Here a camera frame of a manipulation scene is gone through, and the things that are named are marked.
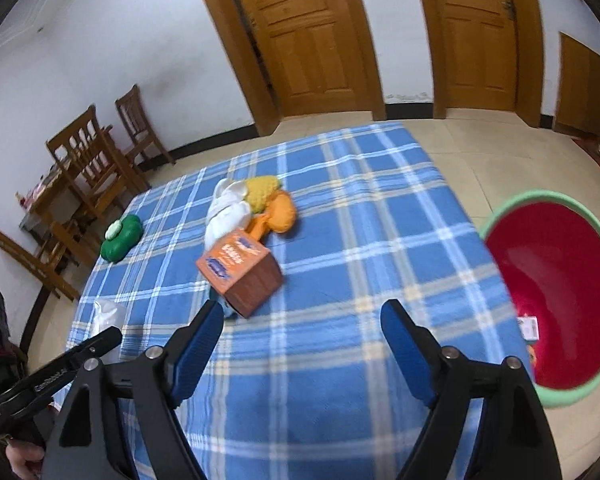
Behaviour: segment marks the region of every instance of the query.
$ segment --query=tiled floor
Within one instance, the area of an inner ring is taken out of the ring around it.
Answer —
[[[270,137],[245,140],[163,166],[151,177],[158,186],[220,160],[271,144],[372,122],[368,112],[283,121]],[[552,189],[582,202],[600,218],[600,168],[568,137],[529,128],[515,114],[450,110],[440,120],[403,121],[445,175],[467,214],[480,227],[507,198],[529,189]],[[88,272],[69,269],[75,284]],[[29,351],[32,368],[64,350],[75,305],[51,298]],[[568,408],[548,410],[565,480],[579,475],[600,455],[600,386]]]

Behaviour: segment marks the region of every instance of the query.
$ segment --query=white wall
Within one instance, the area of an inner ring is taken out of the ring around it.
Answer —
[[[0,49],[0,230],[28,250],[32,238],[18,228],[24,210],[15,193],[25,194],[46,174],[53,160],[45,141],[80,109],[41,35]],[[11,340],[20,341],[40,282],[0,250],[0,291]]]
[[[583,0],[539,0],[544,31],[542,113],[554,115],[560,73],[560,32],[600,54],[600,22]]]
[[[138,83],[167,149],[253,124],[203,0],[72,0],[43,31],[79,97],[129,144],[114,101]]]
[[[421,0],[362,0],[385,103],[433,101],[429,38]]]

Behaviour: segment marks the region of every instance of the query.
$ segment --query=door panel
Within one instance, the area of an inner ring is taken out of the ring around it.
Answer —
[[[448,106],[515,110],[516,30],[507,0],[439,0]]]
[[[369,110],[346,0],[241,0],[283,115]]]

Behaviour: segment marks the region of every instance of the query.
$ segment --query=cardboard box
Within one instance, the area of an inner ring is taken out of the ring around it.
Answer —
[[[196,262],[211,286],[243,317],[249,317],[282,285],[276,259],[242,229],[221,238]]]

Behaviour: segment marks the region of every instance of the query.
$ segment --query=orange plush toy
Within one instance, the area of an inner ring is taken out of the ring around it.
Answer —
[[[288,192],[277,189],[267,198],[264,212],[251,219],[246,231],[261,240],[269,231],[285,233],[296,221],[296,206]]]

